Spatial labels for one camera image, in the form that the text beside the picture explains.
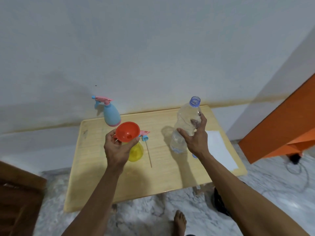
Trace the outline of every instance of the sheet of paper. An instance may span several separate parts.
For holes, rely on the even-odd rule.
[[[206,131],[208,134],[208,149],[211,155],[220,162],[226,169],[232,171],[237,169],[235,161],[226,149],[219,131]]]

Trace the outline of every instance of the person's left arm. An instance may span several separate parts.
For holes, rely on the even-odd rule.
[[[139,141],[139,138],[135,138],[122,146],[113,138],[115,131],[116,129],[106,135],[104,149],[107,168],[104,175],[88,202],[62,236],[103,236],[105,234],[118,178],[128,160],[130,149]]]

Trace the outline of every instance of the person's right arm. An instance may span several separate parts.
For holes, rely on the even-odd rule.
[[[199,158],[218,190],[224,205],[231,213],[244,235],[308,235],[301,226],[261,194],[244,184],[208,150],[207,119],[201,116],[201,124],[194,136],[178,128],[188,149]]]

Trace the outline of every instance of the spray bottle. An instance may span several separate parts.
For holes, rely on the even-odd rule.
[[[116,127],[120,124],[121,118],[118,110],[110,102],[113,101],[110,98],[102,96],[92,96],[96,103],[94,108],[96,108],[100,103],[104,103],[104,119],[108,126]]]

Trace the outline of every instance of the hand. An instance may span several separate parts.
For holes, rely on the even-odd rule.
[[[208,134],[205,130],[207,119],[203,114],[201,114],[200,117],[201,123],[193,136],[189,136],[185,130],[177,128],[179,134],[181,134],[185,139],[188,150],[198,158],[209,153]]]
[[[104,150],[107,158],[107,168],[121,174],[124,165],[128,161],[130,149],[139,142],[139,137],[132,139],[125,145],[121,145],[121,142],[116,141],[113,137],[115,133],[116,129],[106,134]]]

